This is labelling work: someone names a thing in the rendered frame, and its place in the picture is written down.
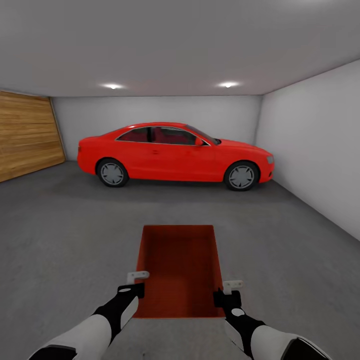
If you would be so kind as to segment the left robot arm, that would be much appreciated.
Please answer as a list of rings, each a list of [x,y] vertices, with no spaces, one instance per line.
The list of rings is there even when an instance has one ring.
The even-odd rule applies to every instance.
[[[129,272],[127,284],[117,288],[117,296],[100,306],[93,315],[71,330],[47,342],[29,360],[101,360],[104,353],[137,312],[145,297],[148,271]]]

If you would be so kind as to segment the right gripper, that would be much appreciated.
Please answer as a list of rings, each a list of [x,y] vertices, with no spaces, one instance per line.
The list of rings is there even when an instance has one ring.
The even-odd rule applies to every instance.
[[[242,306],[241,294],[239,290],[232,290],[230,295],[225,295],[222,290],[213,292],[214,306],[216,308],[223,308],[228,301],[234,301],[239,306]]]

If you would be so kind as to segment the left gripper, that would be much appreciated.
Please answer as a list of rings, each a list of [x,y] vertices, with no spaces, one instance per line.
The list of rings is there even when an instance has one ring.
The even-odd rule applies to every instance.
[[[118,287],[118,291],[124,288],[134,289],[139,299],[143,299],[145,297],[145,283],[143,282],[137,284],[131,284],[131,285],[121,285]]]

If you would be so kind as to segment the storage box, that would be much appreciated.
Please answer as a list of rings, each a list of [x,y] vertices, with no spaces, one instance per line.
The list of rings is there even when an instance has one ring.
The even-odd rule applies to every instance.
[[[145,225],[136,272],[149,277],[136,319],[225,318],[213,292],[223,291],[213,225]]]

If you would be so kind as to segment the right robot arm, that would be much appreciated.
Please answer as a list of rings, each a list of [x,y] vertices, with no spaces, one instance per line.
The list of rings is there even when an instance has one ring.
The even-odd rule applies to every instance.
[[[214,291],[216,308],[223,308],[225,331],[252,360],[332,360],[316,344],[294,333],[286,333],[248,316],[241,308],[241,294],[232,288],[244,288],[242,280],[222,283],[223,291]]]

